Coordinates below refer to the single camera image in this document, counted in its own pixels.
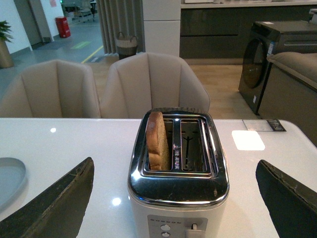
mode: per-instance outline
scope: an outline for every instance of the white toaster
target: white toaster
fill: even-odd
[[[169,171],[149,168],[146,127],[151,111],[163,113],[172,160]],[[137,237],[216,237],[229,180],[211,117],[193,109],[151,111],[141,122],[128,175]]]

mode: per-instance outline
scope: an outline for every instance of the potted plant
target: potted plant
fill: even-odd
[[[0,21],[0,68],[9,68],[13,66],[13,61],[9,53],[6,41],[11,42],[13,37],[9,35],[10,27],[7,21]]]

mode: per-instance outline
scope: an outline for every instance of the toaster lever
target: toaster lever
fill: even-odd
[[[185,231],[185,238],[205,238],[206,232],[197,229],[197,224],[193,224],[192,228]]]

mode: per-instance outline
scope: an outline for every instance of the upholstered chair back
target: upholstered chair back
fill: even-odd
[[[0,117],[100,118],[92,69],[63,60],[25,69],[1,99]]]
[[[141,53],[115,62],[101,99],[102,118],[143,118],[152,108],[186,107],[208,112],[210,98],[179,57]]]

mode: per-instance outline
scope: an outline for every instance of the sofa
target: sofa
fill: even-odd
[[[271,69],[260,116],[294,123],[317,146],[317,54],[283,52],[267,60]]]

